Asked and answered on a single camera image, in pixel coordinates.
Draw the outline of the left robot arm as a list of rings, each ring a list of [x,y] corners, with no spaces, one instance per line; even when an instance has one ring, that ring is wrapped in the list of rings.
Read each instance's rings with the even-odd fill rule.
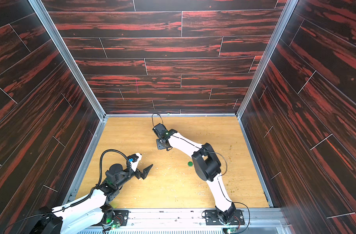
[[[76,234],[92,225],[110,224],[113,209],[109,203],[120,193],[120,189],[131,178],[145,179],[153,165],[141,172],[137,169],[138,162],[132,162],[130,169],[123,169],[121,164],[113,164],[106,171],[105,180],[93,190],[89,198],[86,196],[61,207],[48,209],[42,207],[39,214],[27,222],[22,234]]]

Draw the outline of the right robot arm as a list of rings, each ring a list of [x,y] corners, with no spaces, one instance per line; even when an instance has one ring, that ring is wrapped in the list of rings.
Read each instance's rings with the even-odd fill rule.
[[[167,130],[159,123],[153,127],[157,136],[158,149],[178,149],[187,154],[193,162],[196,174],[207,182],[215,200],[218,219],[228,224],[236,212],[235,203],[230,199],[222,180],[221,162],[209,143],[195,143],[176,130]]]

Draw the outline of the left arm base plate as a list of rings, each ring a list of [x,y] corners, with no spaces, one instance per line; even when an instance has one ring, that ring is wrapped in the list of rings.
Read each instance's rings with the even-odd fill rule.
[[[94,227],[111,227],[111,228],[119,228],[121,226],[126,226],[129,217],[129,210],[113,210],[106,211],[102,220],[93,225]]]

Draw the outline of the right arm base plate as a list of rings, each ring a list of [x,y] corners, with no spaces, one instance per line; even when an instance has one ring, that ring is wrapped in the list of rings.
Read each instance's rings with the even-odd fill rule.
[[[235,210],[233,214],[226,214],[217,209],[204,210],[201,213],[202,218],[207,226],[219,226],[219,225],[245,225],[244,216],[242,210]]]

